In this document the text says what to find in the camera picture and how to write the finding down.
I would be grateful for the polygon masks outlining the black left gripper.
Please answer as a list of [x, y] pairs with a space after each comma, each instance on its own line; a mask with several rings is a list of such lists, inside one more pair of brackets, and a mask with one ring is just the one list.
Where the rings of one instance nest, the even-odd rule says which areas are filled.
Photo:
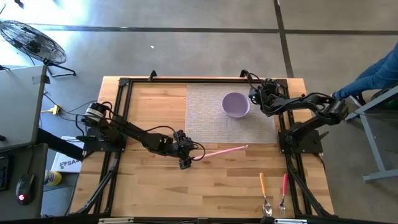
[[190, 151], [195, 148], [192, 139], [187, 137], [183, 130], [174, 132], [173, 137], [175, 142], [172, 144], [170, 156], [180, 158], [180, 169], [190, 168], [192, 164], [192, 160], [190, 159]]

